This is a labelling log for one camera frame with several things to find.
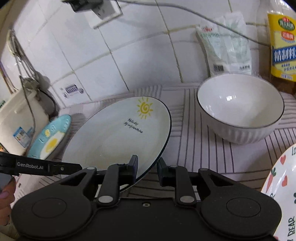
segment ribbed bowl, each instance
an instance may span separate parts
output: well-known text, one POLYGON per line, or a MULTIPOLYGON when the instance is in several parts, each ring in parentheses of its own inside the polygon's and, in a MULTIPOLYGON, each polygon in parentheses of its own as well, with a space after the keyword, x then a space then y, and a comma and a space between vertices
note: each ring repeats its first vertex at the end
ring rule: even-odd
POLYGON ((284 101, 269 82, 246 74, 207 79, 197 92, 202 118, 220 137, 236 143, 260 141, 277 127, 284 101))

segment human hand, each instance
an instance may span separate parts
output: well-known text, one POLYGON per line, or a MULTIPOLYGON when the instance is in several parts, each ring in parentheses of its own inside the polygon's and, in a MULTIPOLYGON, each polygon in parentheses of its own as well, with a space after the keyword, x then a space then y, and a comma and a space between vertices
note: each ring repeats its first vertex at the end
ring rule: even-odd
POLYGON ((7 225, 9 223, 9 215, 11 213, 10 204, 15 200, 16 181, 12 177, 11 181, 0 193, 0 225, 7 225))

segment red heart print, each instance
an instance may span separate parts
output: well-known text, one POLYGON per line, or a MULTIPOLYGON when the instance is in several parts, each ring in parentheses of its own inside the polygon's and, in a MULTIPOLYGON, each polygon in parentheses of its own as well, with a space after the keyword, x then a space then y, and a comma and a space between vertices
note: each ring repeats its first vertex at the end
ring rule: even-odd
POLYGON ((286 160, 286 155, 281 157, 280 162, 281 162, 282 165, 285 163, 285 160, 286 160))
POLYGON ((283 180, 282 183, 281 183, 281 186, 282 186, 282 187, 285 187, 285 186, 287 186, 287 184, 288 184, 288 177, 285 176, 284 180, 283 180))

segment barcode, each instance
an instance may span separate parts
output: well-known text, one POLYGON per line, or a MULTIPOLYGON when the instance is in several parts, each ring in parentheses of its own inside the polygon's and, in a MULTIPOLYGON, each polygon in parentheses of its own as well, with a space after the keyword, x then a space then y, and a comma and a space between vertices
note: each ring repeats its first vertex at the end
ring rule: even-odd
POLYGON ((223 67, 223 65, 214 64, 214 70, 215 70, 215 72, 224 72, 224 67, 223 67))

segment sun pattern plate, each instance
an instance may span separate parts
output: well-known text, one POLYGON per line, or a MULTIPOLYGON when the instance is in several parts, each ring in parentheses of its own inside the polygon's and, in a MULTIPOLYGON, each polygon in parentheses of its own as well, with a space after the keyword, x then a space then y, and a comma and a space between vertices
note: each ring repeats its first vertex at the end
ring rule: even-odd
POLYGON ((160 158, 171 126, 170 112, 161 101, 146 96, 124 99, 99 111, 77 131, 63 162, 105 170, 137 155, 138 181, 160 158))

